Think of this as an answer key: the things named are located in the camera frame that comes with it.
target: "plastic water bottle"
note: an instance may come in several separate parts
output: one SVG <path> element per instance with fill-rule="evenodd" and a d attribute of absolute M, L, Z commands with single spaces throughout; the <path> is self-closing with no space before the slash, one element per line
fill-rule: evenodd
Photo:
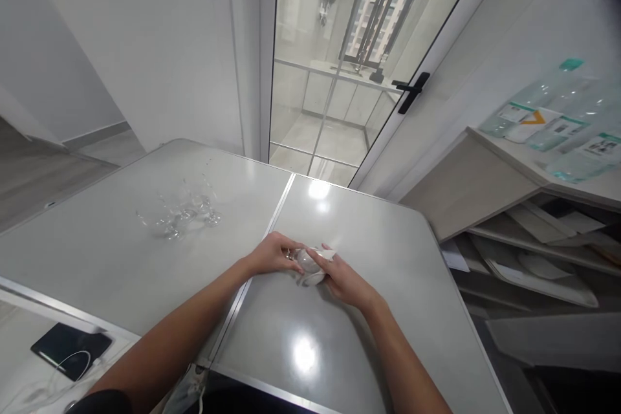
<path fill-rule="evenodd" d="M 577 78 L 560 87 L 558 95 L 551 102 L 543 104 L 511 128 L 505 134 L 505 139 L 523 144 L 532 135 L 561 118 L 564 110 L 570 105 L 583 100 L 585 92 L 597 82 L 598 80 L 593 78 Z"/>
<path fill-rule="evenodd" d="M 549 164 L 545 171 L 571 183 L 595 178 L 621 164 L 621 123 Z"/>
<path fill-rule="evenodd" d="M 527 118 L 538 107 L 554 98 L 555 92 L 571 81 L 571 72 L 578 68 L 582 60 L 569 58 L 546 74 L 542 79 L 526 86 L 505 102 L 500 110 L 483 122 L 479 129 L 494 137 L 503 137 L 515 125 Z"/>
<path fill-rule="evenodd" d="M 541 152 L 553 149 L 604 118 L 607 112 L 615 108 L 620 99 L 619 84 L 601 83 L 594 86 L 583 98 L 571 100 L 560 118 L 532 135 L 526 143 L 532 149 Z"/>

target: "person's left hand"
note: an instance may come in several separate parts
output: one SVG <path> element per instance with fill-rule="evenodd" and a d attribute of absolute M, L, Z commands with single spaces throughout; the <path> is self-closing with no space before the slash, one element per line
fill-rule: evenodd
<path fill-rule="evenodd" d="M 304 270 L 296 261 L 285 257 L 283 249 L 303 249 L 302 243 L 297 243 L 279 232 L 269 233 L 259 245 L 244 257 L 253 275 L 276 272 L 278 270 L 295 270 L 304 275 Z"/>

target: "cable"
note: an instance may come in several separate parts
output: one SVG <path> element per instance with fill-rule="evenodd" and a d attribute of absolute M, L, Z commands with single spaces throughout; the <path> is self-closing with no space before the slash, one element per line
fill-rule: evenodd
<path fill-rule="evenodd" d="M 205 394 L 205 388 L 207 388 L 207 385 L 202 386 L 201 396 L 199 397 L 199 414 L 202 414 L 202 396 Z"/>
<path fill-rule="evenodd" d="M 21 411 L 17 411 L 14 414 L 18 414 L 18 413 L 29 413 L 31 411 L 34 411 L 35 409 L 40 409 L 40 408 L 44 408 L 45 406 L 48 406 L 49 404 L 52 404 L 56 401 L 58 401 L 60 398 L 62 398 L 64 395 L 66 395 L 70 390 L 74 389 L 75 387 L 78 387 L 82 384 L 88 383 L 90 382 L 93 378 L 96 378 L 99 375 L 99 370 L 103 369 L 103 371 L 105 372 L 106 370 L 108 370 L 113 364 L 116 363 L 116 361 L 118 359 L 120 359 L 120 357 L 123 355 L 123 352 L 125 351 L 125 349 L 127 348 L 127 346 L 131 345 L 132 342 L 127 342 L 119 351 L 117 351 L 114 356 L 112 356 L 112 358 L 110 359 L 110 361 L 104 361 L 102 364 L 100 364 L 99 366 L 96 366 L 97 371 L 92 371 L 91 374 L 89 374 L 88 377 L 82 379 L 82 377 L 84 376 L 86 370 L 89 367 L 89 364 L 91 363 L 91 355 L 90 353 L 88 353 L 88 351 L 77 351 L 75 353 L 73 353 L 72 355 L 70 355 L 69 357 L 65 358 L 64 360 L 62 360 L 60 362 L 60 364 L 58 364 L 55 368 L 54 368 L 54 373 L 52 374 L 52 376 L 47 379 L 47 387 L 45 388 L 45 391 L 47 392 L 46 394 L 48 395 L 48 398 L 46 398 L 45 400 L 41 401 L 40 403 L 36 404 L 36 405 L 31 405 L 27 408 L 22 408 Z M 67 359 L 69 359 L 71 356 L 75 356 L 78 353 L 87 353 L 89 356 L 89 359 L 87 361 L 87 364 L 85 366 L 85 369 L 82 371 L 82 374 L 80 374 L 80 376 L 76 379 L 75 382 L 73 382 L 71 385 L 69 385 L 68 387 L 62 389 L 59 393 L 50 393 L 50 385 L 51 385 L 51 380 L 54 377 L 56 371 L 58 370 L 58 367 Z M 93 367 L 95 367 L 95 363 L 98 360 L 102 360 L 102 359 L 96 359 L 95 361 L 93 361 Z M 3 414 L 14 402 L 15 399 L 28 387 L 31 387 L 33 385 L 36 385 L 38 383 L 42 383 L 45 382 L 44 380 L 38 380 L 37 382 L 32 382 L 29 383 L 25 386 L 23 386 L 12 398 L 11 400 L 7 403 L 7 405 L 5 405 L 2 410 L 0 411 L 0 414 Z"/>
<path fill-rule="evenodd" d="M 74 381 L 72 382 L 68 387 L 62 389 L 60 391 L 60 396 L 56 397 L 56 399 L 54 399 L 53 401 L 50 401 L 50 399 L 54 398 L 56 395 L 58 395 L 58 393 L 51 393 L 50 389 L 52 386 L 52 379 L 54 378 L 54 375 L 56 375 L 56 372 L 58 371 L 58 368 L 64 363 L 64 361 L 66 361 L 67 359 L 75 356 L 76 354 L 80 354 L 80 353 L 85 353 L 88 357 L 87 361 L 86 361 L 86 365 L 84 366 L 84 370 L 82 371 L 82 373 L 80 374 L 80 376 Z M 47 386 L 45 388 L 45 392 L 48 395 L 48 398 L 45 399 L 44 401 L 40 402 L 39 405 L 35 405 L 36 407 L 33 406 L 29 406 L 27 408 L 23 408 L 22 411 L 26 411 L 26 412 L 30 412 L 33 411 L 35 409 L 39 409 L 39 408 L 43 408 L 45 406 L 47 406 L 48 404 L 51 404 L 54 401 L 57 401 L 58 399 L 60 399 L 62 396 L 64 396 L 67 392 L 69 392 L 69 390 L 73 389 L 74 387 L 76 387 L 78 385 L 78 381 L 82 378 L 82 376 L 86 373 L 86 370 L 88 370 L 89 366 L 91 364 L 91 354 L 88 351 L 76 351 L 75 353 L 67 356 L 66 358 L 64 358 L 61 362 L 59 362 L 58 364 L 56 364 L 56 367 L 54 368 L 54 372 L 52 372 L 52 375 L 50 375 L 50 378 L 47 379 Z M 30 384 L 27 384 L 25 386 L 23 386 L 12 398 L 11 400 L 6 404 L 5 407 L 2 408 L 2 411 L 0 411 L 0 414 L 3 414 L 14 402 L 15 399 L 24 391 L 25 388 L 30 387 L 34 384 L 40 383 L 43 380 L 39 380 L 37 382 L 33 382 Z"/>
<path fill-rule="evenodd" d="M 59 362 L 58 364 L 56 364 L 56 367 L 54 368 L 54 372 L 52 372 L 52 375 L 50 376 L 50 378 L 48 379 L 47 382 L 47 392 L 50 393 L 50 388 L 52 387 L 52 379 L 54 378 L 54 375 L 56 375 L 56 372 L 58 372 L 58 368 L 63 365 L 63 362 L 66 361 L 67 359 L 72 358 L 73 356 L 75 356 L 76 354 L 80 354 L 80 353 L 84 353 L 88 356 L 88 360 L 86 361 L 86 365 L 84 366 L 84 370 L 82 371 L 82 373 L 80 374 L 80 376 L 78 378 L 76 378 L 76 380 L 70 385 L 71 388 L 74 387 L 74 385 L 76 383 L 78 383 L 78 381 L 82 378 L 82 376 L 86 373 L 86 371 L 89 369 L 89 367 L 91 366 L 91 354 L 82 349 L 81 351 L 76 351 L 75 353 L 73 353 L 70 356 L 67 356 L 66 358 L 64 358 L 61 362 Z"/>

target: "doorway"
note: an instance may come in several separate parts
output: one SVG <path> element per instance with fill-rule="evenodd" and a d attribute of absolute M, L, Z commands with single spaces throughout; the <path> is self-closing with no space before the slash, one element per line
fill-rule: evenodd
<path fill-rule="evenodd" d="M 276 0 L 270 164 L 349 186 L 457 2 Z"/>

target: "black door handle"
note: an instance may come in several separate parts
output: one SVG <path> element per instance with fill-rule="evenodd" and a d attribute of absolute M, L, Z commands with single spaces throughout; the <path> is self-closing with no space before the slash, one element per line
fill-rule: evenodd
<path fill-rule="evenodd" d="M 422 92 L 422 87 L 425 85 L 431 75 L 428 72 L 422 72 L 419 78 L 416 80 L 413 86 L 409 86 L 408 83 L 402 81 L 393 81 L 393 86 L 397 86 L 400 91 L 409 91 L 405 101 L 399 107 L 399 114 L 406 114 L 414 99 Z"/>

